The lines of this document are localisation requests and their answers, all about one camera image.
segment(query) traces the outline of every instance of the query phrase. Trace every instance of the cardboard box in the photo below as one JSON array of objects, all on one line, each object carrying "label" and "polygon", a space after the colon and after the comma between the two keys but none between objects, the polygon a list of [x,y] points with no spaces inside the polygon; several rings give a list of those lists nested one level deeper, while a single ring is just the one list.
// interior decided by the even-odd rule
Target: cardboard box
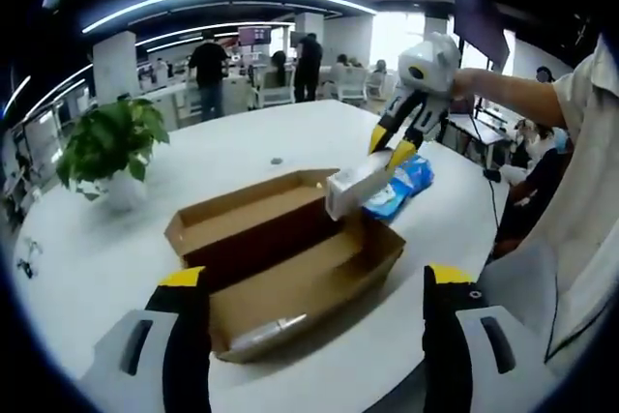
[{"label": "cardboard box", "polygon": [[180,210],[165,236],[204,266],[218,358],[254,360],[383,281],[404,241],[361,211],[333,221],[325,180],[298,171]]}]

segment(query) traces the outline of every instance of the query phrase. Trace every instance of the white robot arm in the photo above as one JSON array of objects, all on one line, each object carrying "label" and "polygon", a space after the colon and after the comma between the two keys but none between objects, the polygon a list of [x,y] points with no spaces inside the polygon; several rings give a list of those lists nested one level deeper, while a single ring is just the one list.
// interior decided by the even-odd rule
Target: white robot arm
[{"label": "white robot arm", "polygon": [[[374,128],[369,156],[361,166],[327,180],[327,212],[334,220],[364,204],[389,182],[397,166],[415,155],[428,133],[446,115],[460,53],[446,34],[432,33],[398,58],[399,84]],[[411,112],[421,106],[396,150],[387,143]]]}]

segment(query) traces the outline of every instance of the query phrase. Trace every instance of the plastic bag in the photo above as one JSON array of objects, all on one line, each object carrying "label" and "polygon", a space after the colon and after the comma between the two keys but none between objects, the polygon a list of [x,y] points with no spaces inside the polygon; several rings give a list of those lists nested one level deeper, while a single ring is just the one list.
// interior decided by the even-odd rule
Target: plastic bag
[{"label": "plastic bag", "polygon": [[381,220],[391,220],[406,199],[427,189],[433,179],[429,161],[416,155],[396,168],[389,184],[368,200],[364,209]]}]

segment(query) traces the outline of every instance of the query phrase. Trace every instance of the black cable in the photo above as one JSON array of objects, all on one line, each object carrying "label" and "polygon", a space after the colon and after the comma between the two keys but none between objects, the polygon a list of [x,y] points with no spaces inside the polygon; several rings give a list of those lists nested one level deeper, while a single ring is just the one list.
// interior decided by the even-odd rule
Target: black cable
[{"label": "black cable", "polygon": [[[469,118],[471,119],[471,123],[473,124],[473,128],[475,128],[475,133],[477,133],[477,137],[478,140],[480,141],[480,143],[482,142],[482,136],[480,135],[479,130],[477,129],[477,124],[475,123],[475,119],[473,118],[473,115],[471,113],[468,114]],[[484,162],[486,162],[486,154],[483,155],[484,158]],[[494,222],[496,223],[496,230],[498,232],[499,230],[499,216],[496,213],[496,199],[495,194],[494,194],[494,186],[492,185],[492,181],[490,181],[489,179],[486,179],[488,185],[490,186],[490,190],[492,191],[492,211],[494,212]]]}]

